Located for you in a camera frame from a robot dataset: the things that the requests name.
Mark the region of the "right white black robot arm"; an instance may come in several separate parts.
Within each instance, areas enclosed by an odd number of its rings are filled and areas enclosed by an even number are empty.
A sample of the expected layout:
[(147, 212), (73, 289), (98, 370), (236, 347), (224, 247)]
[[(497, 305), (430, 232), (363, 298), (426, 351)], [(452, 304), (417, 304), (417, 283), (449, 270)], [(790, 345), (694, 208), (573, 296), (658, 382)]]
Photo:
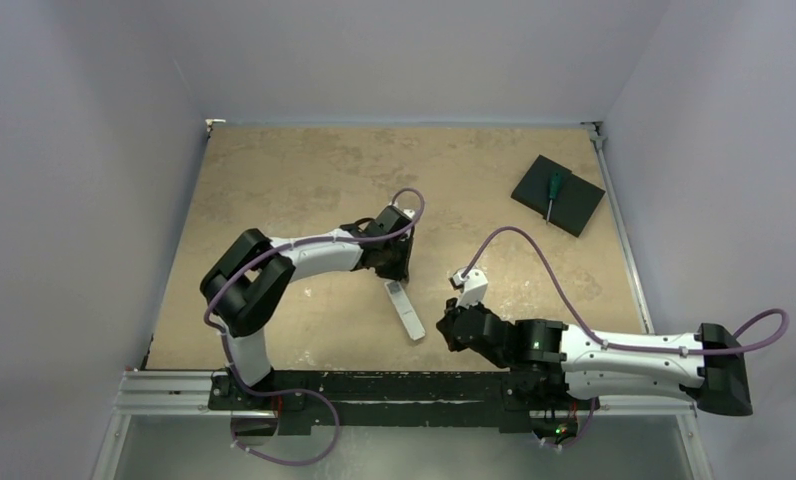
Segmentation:
[(509, 322), (481, 303), (446, 303), (436, 324), (448, 349), (469, 349), (494, 366), (528, 374), (528, 392), (550, 407), (602, 395), (664, 396), (693, 402), (722, 416), (753, 412), (739, 342), (718, 324), (694, 333), (653, 336), (615, 334), (634, 345), (624, 351), (593, 341), (582, 328), (560, 321)]

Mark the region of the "white remote control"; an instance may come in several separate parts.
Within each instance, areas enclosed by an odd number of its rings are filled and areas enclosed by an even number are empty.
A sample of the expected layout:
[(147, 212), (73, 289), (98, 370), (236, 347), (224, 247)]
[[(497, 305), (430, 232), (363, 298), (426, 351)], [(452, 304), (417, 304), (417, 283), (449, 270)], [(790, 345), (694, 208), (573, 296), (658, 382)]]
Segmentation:
[(423, 339), (426, 336), (426, 330), (403, 284), (399, 281), (392, 280), (387, 281), (384, 286), (408, 337), (412, 341)]

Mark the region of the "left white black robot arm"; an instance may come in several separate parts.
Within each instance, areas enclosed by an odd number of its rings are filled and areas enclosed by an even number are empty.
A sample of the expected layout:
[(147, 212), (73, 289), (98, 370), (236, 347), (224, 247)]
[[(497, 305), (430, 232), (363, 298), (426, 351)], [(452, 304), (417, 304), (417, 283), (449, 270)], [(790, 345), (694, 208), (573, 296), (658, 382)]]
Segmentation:
[(199, 286), (207, 302), (205, 323), (221, 334), (229, 368), (238, 377), (234, 397), (249, 409), (261, 408), (271, 399), (265, 327), (291, 283), (359, 270), (404, 281), (416, 223), (415, 212), (388, 205), (374, 218), (343, 224), (322, 235), (280, 238), (256, 228), (243, 232)]

